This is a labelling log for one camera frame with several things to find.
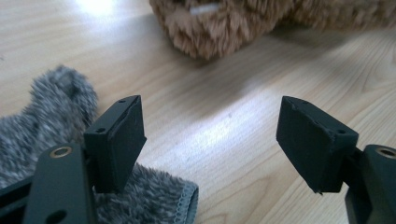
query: metal screw head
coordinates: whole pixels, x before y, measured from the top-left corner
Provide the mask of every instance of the metal screw head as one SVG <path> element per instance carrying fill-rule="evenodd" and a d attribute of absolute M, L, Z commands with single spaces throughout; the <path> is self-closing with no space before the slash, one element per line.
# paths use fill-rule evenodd
<path fill-rule="evenodd" d="M 381 156 L 396 160 L 396 150 L 394 150 L 394 149 L 379 147 L 375 151 Z"/>
<path fill-rule="evenodd" d="M 58 147 L 56 149 L 53 149 L 51 153 L 49 154 L 53 159 L 58 159 L 64 156 L 67 156 L 72 152 L 71 147 Z"/>

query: brown stuffed animal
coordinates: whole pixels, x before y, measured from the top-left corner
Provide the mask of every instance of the brown stuffed animal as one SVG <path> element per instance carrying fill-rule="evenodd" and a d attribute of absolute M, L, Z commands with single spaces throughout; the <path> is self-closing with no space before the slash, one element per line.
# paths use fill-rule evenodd
<path fill-rule="evenodd" d="M 396 24 L 396 0 L 149 0 L 176 48 L 222 57 L 281 22 L 365 30 Z"/>

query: gray fuzzy cloth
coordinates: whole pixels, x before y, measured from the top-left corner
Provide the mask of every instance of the gray fuzzy cloth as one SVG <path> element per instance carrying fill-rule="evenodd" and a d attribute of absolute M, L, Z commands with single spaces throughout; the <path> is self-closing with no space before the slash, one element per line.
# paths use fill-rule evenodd
<path fill-rule="evenodd" d="M 76 70 L 59 66 L 37 78 L 31 103 L 0 118 L 0 189 L 33 175 L 41 152 L 83 143 L 96 117 L 97 97 Z M 193 223 L 198 186 L 139 164 L 122 194 L 95 194 L 100 223 Z"/>

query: stuffed animal's leg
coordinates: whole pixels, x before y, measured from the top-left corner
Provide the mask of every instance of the stuffed animal's leg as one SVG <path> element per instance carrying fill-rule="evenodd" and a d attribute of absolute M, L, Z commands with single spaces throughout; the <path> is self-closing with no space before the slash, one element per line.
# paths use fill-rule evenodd
<path fill-rule="evenodd" d="M 363 30 L 396 26 L 395 0 L 297 0 L 290 17 L 319 29 Z"/>
<path fill-rule="evenodd" d="M 95 117 L 96 94 L 73 69 L 48 71 L 32 87 L 31 103 L 21 113 L 0 119 L 0 189 L 31 175 L 45 149 L 81 143 Z"/>

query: wood grain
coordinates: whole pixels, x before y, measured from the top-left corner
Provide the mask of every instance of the wood grain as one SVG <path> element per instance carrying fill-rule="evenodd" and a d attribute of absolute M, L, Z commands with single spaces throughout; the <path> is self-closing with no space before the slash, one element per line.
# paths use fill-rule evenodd
<path fill-rule="evenodd" d="M 215 61 L 174 49 L 148 1 L 1 1 L 0 116 L 29 104 L 58 64 L 86 75 L 99 112 L 142 95 L 139 161 L 200 186 L 196 223 L 347 223 L 344 196 L 314 194 L 278 146 L 283 95 L 396 147 L 396 30 L 282 27 Z"/>

